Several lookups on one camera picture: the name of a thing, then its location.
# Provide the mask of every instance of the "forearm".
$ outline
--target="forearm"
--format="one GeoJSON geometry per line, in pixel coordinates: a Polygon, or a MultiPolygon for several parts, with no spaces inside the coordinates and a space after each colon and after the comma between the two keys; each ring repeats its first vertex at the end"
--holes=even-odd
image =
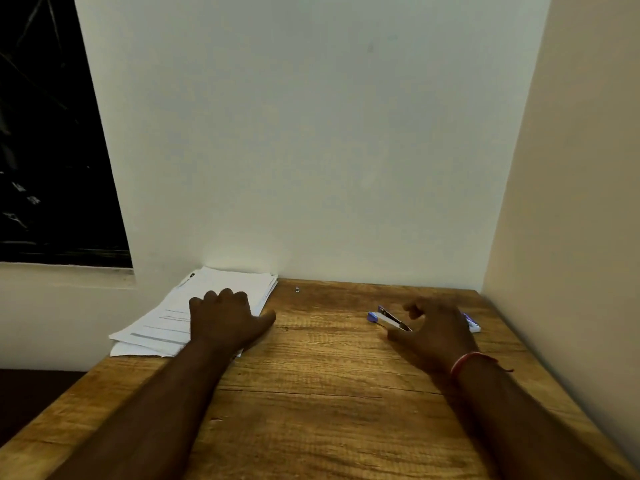
{"type": "Polygon", "coordinates": [[[458,376],[505,478],[620,480],[498,365],[473,357],[458,376]]]}
{"type": "Polygon", "coordinates": [[[49,480],[180,478],[232,353],[224,347],[190,342],[49,480]]]}

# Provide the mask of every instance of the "dark window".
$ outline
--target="dark window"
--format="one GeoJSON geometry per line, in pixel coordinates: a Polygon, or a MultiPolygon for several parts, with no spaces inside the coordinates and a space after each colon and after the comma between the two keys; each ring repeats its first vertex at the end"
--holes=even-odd
{"type": "Polygon", "coordinates": [[[0,0],[0,260],[131,267],[74,0],[0,0]]]}

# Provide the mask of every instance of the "stack of paper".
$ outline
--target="stack of paper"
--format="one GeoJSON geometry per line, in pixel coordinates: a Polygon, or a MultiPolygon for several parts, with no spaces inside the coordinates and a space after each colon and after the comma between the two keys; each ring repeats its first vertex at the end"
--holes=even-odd
{"type": "Polygon", "coordinates": [[[267,298],[277,284],[277,275],[269,273],[235,273],[203,267],[190,273],[148,314],[109,338],[117,340],[111,356],[160,355],[174,356],[191,339],[189,300],[213,290],[229,288],[244,291],[249,298],[251,313],[260,315],[267,298]]]}

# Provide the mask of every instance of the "wood grain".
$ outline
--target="wood grain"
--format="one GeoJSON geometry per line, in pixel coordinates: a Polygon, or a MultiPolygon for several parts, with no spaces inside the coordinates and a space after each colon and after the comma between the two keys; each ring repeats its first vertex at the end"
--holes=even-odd
{"type": "MultiPolygon", "coordinates": [[[[478,425],[444,377],[407,362],[366,320],[404,317],[411,297],[446,294],[480,323],[477,341],[614,468],[640,478],[472,290],[281,280],[273,329],[224,375],[188,479],[497,478],[478,425]]],[[[162,364],[106,358],[0,449],[0,477],[42,479],[162,364]]]]}

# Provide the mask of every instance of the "table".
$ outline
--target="table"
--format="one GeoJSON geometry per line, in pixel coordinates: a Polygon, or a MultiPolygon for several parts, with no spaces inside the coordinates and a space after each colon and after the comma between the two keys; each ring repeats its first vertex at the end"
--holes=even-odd
{"type": "MultiPolygon", "coordinates": [[[[186,478],[496,478],[456,389],[405,361],[366,320],[379,304],[405,317],[402,303],[434,293],[481,325],[480,348],[529,393],[640,478],[475,291],[285,279],[267,304],[273,329],[220,381],[186,478]]],[[[0,478],[44,478],[164,363],[105,358],[0,449],[0,478]]]]}

